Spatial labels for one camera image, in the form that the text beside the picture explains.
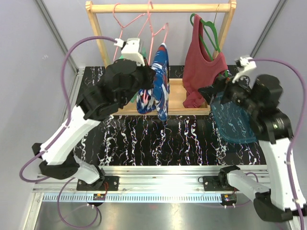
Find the blue red white trousers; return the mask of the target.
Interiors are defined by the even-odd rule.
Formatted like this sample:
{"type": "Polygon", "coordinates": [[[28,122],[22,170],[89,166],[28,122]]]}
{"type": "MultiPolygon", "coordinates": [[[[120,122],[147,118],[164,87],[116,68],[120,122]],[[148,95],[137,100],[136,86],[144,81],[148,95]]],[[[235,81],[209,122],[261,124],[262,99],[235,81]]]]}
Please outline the blue red white trousers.
{"type": "Polygon", "coordinates": [[[136,108],[140,114],[147,114],[155,110],[158,118],[164,122],[168,117],[170,94],[169,58],[165,43],[159,46],[153,59],[152,69],[155,71],[153,88],[139,90],[136,108]]]}

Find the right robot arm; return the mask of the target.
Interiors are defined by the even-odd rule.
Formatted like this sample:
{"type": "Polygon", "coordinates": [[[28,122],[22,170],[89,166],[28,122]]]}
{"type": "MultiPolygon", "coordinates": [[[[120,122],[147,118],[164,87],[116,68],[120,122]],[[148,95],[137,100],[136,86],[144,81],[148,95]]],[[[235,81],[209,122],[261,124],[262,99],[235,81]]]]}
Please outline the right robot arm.
{"type": "Polygon", "coordinates": [[[236,189],[252,202],[258,216],[266,222],[286,222],[300,213],[307,213],[307,204],[298,204],[290,197],[293,183],[286,177],[287,149],[293,138],[289,117],[278,109],[283,93],[277,77],[259,75],[253,87],[233,83],[231,78],[218,78],[198,92],[207,103],[222,92],[221,104],[232,102],[250,116],[249,125],[261,146],[268,167],[270,187],[248,177],[235,165],[223,167],[218,173],[218,185],[224,190],[236,189]]]}

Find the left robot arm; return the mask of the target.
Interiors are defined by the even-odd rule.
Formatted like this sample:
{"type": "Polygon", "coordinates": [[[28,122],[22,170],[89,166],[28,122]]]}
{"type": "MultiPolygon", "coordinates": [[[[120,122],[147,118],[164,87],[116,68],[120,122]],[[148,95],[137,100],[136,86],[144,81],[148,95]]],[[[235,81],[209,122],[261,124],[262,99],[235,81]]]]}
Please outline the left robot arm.
{"type": "Polygon", "coordinates": [[[75,177],[93,190],[101,189],[105,172],[75,156],[73,148],[89,131],[123,109],[140,89],[151,88],[154,76],[147,60],[140,63],[122,58],[109,65],[100,81],[83,92],[52,138],[32,146],[42,151],[41,173],[58,180],[75,177]]]}

